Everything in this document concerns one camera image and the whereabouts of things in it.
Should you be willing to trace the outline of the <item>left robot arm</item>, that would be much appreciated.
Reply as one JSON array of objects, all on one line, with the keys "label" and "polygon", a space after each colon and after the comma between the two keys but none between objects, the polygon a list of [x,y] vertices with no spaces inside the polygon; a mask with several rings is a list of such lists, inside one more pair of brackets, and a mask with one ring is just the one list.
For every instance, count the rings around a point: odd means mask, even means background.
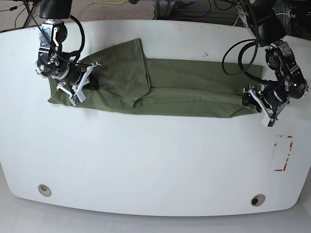
[{"label": "left robot arm", "polygon": [[[308,83],[295,60],[289,44],[284,41],[286,30],[274,11],[274,0],[234,0],[232,2],[245,28],[253,36],[245,44],[237,58],[239,71],[229,76],[243,74],[251,79],[241,96],[230,100],[222,97],[217,117],[235,117],[253,112],[264,112],[268,126],[277,121],[278,115],[291,99],[301,99],[308,91]],[[259,48],[265,48],[265,61],[276,80],[264,80],[251,74]]]}]

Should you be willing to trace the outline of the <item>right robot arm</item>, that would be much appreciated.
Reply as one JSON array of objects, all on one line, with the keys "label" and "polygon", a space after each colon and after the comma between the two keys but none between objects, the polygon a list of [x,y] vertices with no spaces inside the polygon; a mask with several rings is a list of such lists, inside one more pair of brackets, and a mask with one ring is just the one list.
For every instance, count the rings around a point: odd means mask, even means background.
[{"label": "right robot arm", "polygon": [[[80,64],[85,46],[85,32],[81,22],[71,15],[71,0],[43,0],[39,17],[44,19],[39,29],[39,51],[36,61],[37,73],[49,79],[51,93],[64,94],[78,99],[83,90],[98,90],[99,83],[92,69],[99,63]],[[64,20],[72,19],[81,33],[81,45],[72,52],[63,51],[63,42],[68,36]]]}]

